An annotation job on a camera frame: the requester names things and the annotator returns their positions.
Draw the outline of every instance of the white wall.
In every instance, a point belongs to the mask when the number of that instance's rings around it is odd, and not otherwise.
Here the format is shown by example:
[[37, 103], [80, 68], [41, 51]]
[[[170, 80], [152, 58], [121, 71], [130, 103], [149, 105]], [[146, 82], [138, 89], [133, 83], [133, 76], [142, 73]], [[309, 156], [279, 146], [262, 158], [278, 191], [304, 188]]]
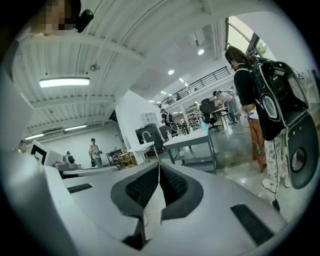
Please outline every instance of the white wall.
[[89, 168], [91, 159], [88, 151], [92, 138], [95, 139], [95, 143], [102, 151], [102, 165], [109, 163], [106, 153], [113, 151], [114, 147], [116, 147], [116, 149], [122, 148], [117, 131], [117, 125], [81, 134], [70, 135], [69, 137], [49, 142], [42, 142], [42, 144], [61, 155], [65, 155], [67, 151], [70, 151], [78, 165], [81, 164], [82, 168]]
[[264, 41], [277, 61], [289, 64], [300, 73], [317, 67], [299, 31], [284, 14], [261, 11], [236, 17]]
[[[128, 90], [119, 100], [115, 107], [115, 113], [124, 143], [128, 149], [140, 145], [136, 129], [144, 126], [141, 118], [142, 113], [156, 113], [157, 125], [162, 125], [160, 109], [131, 90]], [[135, 157], [137, 162], [140, 163], [140, 159], [137, 156]]]

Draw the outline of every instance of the patterned pants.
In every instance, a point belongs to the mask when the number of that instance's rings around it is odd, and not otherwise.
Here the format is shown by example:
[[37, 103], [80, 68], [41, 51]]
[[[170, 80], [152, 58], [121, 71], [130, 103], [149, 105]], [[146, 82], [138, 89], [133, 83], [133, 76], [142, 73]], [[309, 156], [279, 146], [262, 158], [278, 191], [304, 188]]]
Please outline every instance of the patterned pants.
[[283, 129], [273, 140], [264, 141], [268, 182], [264, 180], [262, 184], [273, 192], [279, 187], [281, 176], [286, 187], [290, 186], [285, 134]]

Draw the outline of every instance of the bottle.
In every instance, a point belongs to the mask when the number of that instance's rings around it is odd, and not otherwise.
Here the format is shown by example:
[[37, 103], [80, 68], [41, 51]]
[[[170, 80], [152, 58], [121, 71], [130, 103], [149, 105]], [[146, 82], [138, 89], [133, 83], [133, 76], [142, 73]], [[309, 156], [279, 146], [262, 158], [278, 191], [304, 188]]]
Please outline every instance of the bottle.
[[168, 133], [168, 139], [170, 141], [172, 139], [172, 134], [169, 132], [169, 130], [167, 130], [167, 133]]
[[205, 122], [202, 119], [200, 119], [200, 122], [201, 122], [201, 130], [202, 131], [206, 131], [207, 130], [207, 126], [206, 126]]

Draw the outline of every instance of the black slot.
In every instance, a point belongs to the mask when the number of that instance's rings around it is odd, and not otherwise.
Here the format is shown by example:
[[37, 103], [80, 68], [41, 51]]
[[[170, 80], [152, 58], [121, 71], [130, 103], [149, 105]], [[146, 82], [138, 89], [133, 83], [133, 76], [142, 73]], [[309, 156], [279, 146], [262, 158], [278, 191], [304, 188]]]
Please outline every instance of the black slot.
[[92, 188], [92, 186], [88, 183], [86, 184], [82, 184], [82, 185], [77, 185], [77, 186], [71, 186], [71, 187], [68, 187], [68, 191], [70, 194], [72, 193], [76, 193], [76, 192], [79, 192], [79, 191], [82, 191], [82, 190], [87, 190], [87, 189], [90, 189]]
[[263, 244], [274, 235], [245, 204], [232, 206], [231, 210], [257, 246]]

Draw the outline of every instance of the long hair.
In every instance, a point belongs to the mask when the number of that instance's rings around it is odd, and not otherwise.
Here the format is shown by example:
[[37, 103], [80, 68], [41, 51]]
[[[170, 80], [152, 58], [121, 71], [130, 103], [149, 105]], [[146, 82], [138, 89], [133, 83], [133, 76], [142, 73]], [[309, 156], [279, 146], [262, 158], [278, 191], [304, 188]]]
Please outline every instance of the long hair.
[[248, 57], [238, 48], [229, 46], [224, 54], [226, 60], [231, 64], [231, 61], [236, 61], [238, 63], [244, 63], [248, 69], [251, 69], [251, 63]]

